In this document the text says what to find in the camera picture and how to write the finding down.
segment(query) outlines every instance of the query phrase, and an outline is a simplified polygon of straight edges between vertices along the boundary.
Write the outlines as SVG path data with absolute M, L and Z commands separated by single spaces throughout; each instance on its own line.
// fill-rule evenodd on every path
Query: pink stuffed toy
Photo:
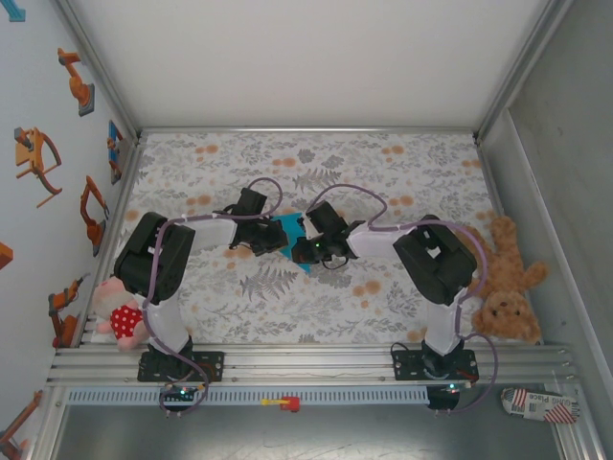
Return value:
M 102 282 L 94 289 L 92 304 L 94 313 L 105 320 L 96 331 L 115 334 L 122 352 L 131 350 L 149 337 L 138 302 L 125 290 L 122 280 L 113 277 Z

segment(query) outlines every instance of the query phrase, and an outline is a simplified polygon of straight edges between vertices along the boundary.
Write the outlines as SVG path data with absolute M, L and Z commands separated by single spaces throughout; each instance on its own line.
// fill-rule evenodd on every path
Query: red clip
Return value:
M 283 396 L 282 400 L 288 403 L 281 404 L 281 410 L 289 410 L 290 412 L 298 412 L 300 410 L 300 398 L 296 396 Z

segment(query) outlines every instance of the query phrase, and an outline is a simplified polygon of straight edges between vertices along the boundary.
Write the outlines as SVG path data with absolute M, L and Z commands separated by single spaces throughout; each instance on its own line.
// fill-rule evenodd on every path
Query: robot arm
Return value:
M 260 215 L 266 196 L 251 189 L 242 189 L 236 204 L 217 211 L 217 216 L 171 224 L 162 239 L 157 262 L 157 276 L 146 321 L 153 332 L 149 344 L 162 354 L 168 350 L 180 353 L 190 342 L 178 304 L 178 289 L 183 280 L 190 253 L 203 247 L 246 244 L 256 256 L 287 245 L 281 223 L 270 218 L 244 218 Z M 157 236 L 167 219 L 156 213 L 146 213 L 125 244 L 114 267 L 114 276 L 124 282 L 125 289 L 141 303 L 148 296 L 153 252 Z
M 332 256 L 399 259 L 430 302 L 424 339 L 427 352 L 446 357 L 461 346 L 456 333 L 457 305 L 477 263 L 453 232 L 436 224 L 437 217 L 426 216 L 424 225 L 408 230 L 380 232 L 362 221 L 347 224 L 326 201 L 306 217 L 305 228 L 314 228 L 318 235 L 298 240 L 292 248 L 294 262 L 317 264 L 331 261 Z

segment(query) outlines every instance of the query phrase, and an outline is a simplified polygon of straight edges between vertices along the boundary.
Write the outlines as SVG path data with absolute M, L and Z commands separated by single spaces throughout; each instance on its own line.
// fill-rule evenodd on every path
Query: yellow clip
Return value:
M 288 400 L 261 400 L 261 405 L 289 404 Z

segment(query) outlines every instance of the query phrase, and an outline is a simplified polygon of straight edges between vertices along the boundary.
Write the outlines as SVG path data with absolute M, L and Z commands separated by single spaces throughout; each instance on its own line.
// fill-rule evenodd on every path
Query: metal floor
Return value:
M 559 458 L 552 428 L 513 418 L 502 386 L 474 411 L 424 406 L 205 407 L 164 420 L 156 407 L 69 407 L 53 458 L 172 460 L 451 460 Z M 475 395 L 466 395 L 467 399 Z

